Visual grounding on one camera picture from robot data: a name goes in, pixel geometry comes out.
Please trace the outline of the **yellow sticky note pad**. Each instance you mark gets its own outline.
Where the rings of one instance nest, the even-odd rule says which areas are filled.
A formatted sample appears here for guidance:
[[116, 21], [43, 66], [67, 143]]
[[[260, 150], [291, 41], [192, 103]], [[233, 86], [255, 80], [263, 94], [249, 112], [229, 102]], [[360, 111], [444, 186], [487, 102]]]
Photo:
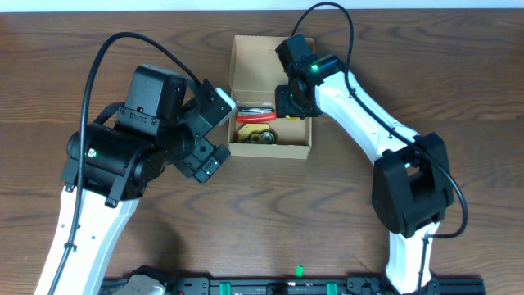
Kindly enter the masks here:
[[252, 133], [262, 133], [269, 131], [270, 125], [267, 123], [247, 123], [244, 124], [237, 133], [238, 141], [241, 142], [247, 139]]

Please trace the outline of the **correction tape dispenser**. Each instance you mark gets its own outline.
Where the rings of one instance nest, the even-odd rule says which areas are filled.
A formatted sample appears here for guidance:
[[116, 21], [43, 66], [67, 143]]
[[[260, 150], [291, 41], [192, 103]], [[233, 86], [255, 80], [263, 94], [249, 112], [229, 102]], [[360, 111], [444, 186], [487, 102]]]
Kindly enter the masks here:
[[275, 144], [276, 135], [270, 131], [255, 131], [250, 133], [246, 138], [244, 138], [241, 143], [250, 143], [250, 144]]

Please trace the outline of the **brown cardboard box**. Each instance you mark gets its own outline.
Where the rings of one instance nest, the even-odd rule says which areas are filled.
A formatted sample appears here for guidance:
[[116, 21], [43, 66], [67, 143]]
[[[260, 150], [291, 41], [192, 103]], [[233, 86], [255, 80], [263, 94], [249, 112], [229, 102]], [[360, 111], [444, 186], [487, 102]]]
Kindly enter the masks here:
[[[276, 108], [275, 89], [287, 76], [275, 52], [284, 37], [236, 35], [229, 68], [231, 98], [238, 107]], [[233, 156], [305, 160], [312, 146], [310, 118], [278, 118], [266, 123], [275, 136], [273, 143], [245, 143], [240, 129], [245, 123], [233, 116], [228, 123], [228, 149]]]

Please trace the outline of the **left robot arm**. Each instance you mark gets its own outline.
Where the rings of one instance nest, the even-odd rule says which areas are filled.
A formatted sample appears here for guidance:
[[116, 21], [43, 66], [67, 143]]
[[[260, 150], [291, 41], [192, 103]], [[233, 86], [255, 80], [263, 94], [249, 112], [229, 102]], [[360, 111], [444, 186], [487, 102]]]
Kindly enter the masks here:
[[76, 197], [79, 133], [67, 144], [61, 209], [37, 294], [95, 294], [118, 238], [147, 184], [167, 165], [205, 183], [228, 149], [206, 135], [235, 112], [236, 103], [209, 81], [141, 65], [127, 101], [108, 106], [87, 127], [82, 197]]

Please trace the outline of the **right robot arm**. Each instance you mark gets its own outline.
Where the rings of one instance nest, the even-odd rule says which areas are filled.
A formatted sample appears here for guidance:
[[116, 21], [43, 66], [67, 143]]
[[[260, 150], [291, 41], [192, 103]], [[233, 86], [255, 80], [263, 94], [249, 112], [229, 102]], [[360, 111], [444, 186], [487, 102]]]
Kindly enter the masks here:
[[335, 55], [318, 57], [298, 34], [275, 49], [288, 83], [275, 90], [279, 117], [333, 118], [373, 164], [372, 204], [390, 233], [386, 277], [393, 291], [431, 280], [430, 236], [453, 204], [449, 161], [437, 134], [419, 135], [380, 107]]

